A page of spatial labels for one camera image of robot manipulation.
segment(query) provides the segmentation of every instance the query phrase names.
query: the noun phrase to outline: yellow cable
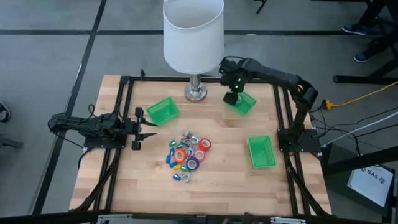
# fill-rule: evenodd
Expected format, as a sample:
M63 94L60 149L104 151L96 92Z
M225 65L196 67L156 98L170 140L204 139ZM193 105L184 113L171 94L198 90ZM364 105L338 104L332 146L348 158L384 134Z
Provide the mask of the yellow cable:
M376 91L374 91L374 92L372 92L372 93L366 94L366 95L364 95L364 96L358 97L357 99L354 99L354 100L351 100L351 101L349 101L349 102L342 103L342 104L339 104L339 105L330 103L330 102L327 100L327 101L329 102L329 104L330 104L330 105L328 106L327 109L330 110L331 108L334 108L334 107L345 106L345 105L348 105L348 104L350 104L350 103L354 103L355 101L362 100L362 99L365 98L365 97L368 97L368 96L373 95L373 94L375 94L375 93L379 93L380 91L383 91L383 90L385 90L385 89L387 89L387 88L390 88L390 87L392 87L392 86L395 85L395 84L398 84L398 81L396 81L396 82L394 82L394 83L392 83L392 84L390 84L390 85L388 85L388 86L385 86L385 87L381 88L380 90L376 90Z

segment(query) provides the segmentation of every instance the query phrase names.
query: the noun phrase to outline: white cable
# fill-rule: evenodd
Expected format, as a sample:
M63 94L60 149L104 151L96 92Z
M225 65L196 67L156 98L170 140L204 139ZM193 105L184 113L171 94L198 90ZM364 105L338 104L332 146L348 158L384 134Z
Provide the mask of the white cable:
M346 133L346 134L344 134L344 135L342 135L342 136L340 136L340 137L338 137L338 138L336 138L336 139L334 139L334 140L332 140L332 141L330 141L330 142L324 144L322 147L325 147L325 146L329 145L330 143L332 143L332 142L334 142L334 141L337 141L337 140L341 139L341 138L344 137L344 136L348 136L348 135L351 134L351 133L357 132L357 131L362 130L362 129L364 129L364 128L370 127L370 126L372 126L372 125L374 125L374 124L377 124L377 123L380 123L380 122L382 122L382 121L385 121L385 120L387 120L387 119L389 119L389 118L391 118L391 117L393 117L393 116L395 116L395 115L397 115L397 114L398 114L398 112L395 112L395 113L393 113L392 115L387 116L387 117L385 117L385 118L383 118L383 119L380 119L380 120L378 120L378 121L375 121L375 122L373 122L373 123L371 123L371 124L367 124L367 125L365 125L365 126L363 126L363 127L361 127L361 128L355 129L354 131L350 131L349 133Z

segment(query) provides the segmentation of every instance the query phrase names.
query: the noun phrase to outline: tape roll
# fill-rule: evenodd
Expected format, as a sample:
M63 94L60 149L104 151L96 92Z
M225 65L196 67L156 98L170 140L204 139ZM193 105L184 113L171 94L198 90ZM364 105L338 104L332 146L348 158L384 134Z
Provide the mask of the tape roll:
M183 162L187 158L187 153L184 149L177 149L174 152L174 161L175 162Z
M206 152L209 150L211 147L211 142L209 139L203 138L199 141L199 149L202 150L203 152Z
M205 160L205 152L203 152L202 150L197 150L195 152L195 158L197 158L199 160L199 162L204 161Z
M190 157L187 159L187 168L189 171L194 171L199 167L199 160L195 157Z

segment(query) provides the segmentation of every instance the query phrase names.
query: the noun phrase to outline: small object pile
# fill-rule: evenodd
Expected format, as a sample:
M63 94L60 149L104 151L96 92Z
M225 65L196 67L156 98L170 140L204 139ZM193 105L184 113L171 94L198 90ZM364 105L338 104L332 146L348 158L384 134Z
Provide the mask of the small object pile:
M188 183L192 171L197 170L200 162L205 160L205 152L210 149L211 142L206 138L199 139L190 131L184 131L182 136L179 143L175 140L170 141L170 152L166 157L166 163L170 165L170 168L182 172L181 175L174 174L174 180L180 181L186 177L185 182Z

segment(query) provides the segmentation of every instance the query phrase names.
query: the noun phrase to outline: lamp base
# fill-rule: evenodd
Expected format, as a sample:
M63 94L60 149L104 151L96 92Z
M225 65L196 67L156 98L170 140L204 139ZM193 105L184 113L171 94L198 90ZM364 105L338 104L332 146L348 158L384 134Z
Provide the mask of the lamp base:
M200 83L198 87L193 87L191 83L189 83L185 87L185 97L189 102L199 103L206 98L207 89L205 84Z

